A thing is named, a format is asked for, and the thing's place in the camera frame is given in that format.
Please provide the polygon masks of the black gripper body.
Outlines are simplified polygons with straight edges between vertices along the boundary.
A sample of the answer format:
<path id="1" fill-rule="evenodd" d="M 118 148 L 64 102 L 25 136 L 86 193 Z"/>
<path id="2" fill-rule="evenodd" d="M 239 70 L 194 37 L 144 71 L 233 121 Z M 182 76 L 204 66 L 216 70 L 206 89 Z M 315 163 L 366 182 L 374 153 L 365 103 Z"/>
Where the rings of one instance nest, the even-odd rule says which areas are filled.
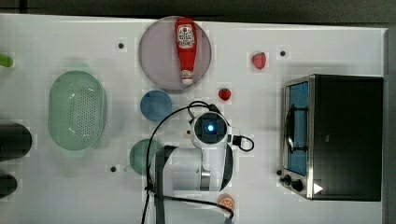
<path id="1" fill-rule="evenodd" d="M 191 141 L 200 149 L 226 148 L 231 138 L 231 126 L 218 112 L 205 112 L 192 120 Z"/>

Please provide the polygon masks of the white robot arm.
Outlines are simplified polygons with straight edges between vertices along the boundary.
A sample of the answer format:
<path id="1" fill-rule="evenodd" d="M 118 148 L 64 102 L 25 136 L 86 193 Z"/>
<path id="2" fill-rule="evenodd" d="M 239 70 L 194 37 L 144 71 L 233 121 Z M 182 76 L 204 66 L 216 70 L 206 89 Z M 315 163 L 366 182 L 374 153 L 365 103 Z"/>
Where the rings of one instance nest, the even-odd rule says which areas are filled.
<path id="1" fill-rule="evenodd" d="M 193 213 L 204 201 L 176 196 L 178 191 L 220 192 L 233 176 L 231 126 L 219 112 L 191 121 L 191 147 L 164 146 L 150 159 L 155 224 L 231 224 L 209 211 Z"/>

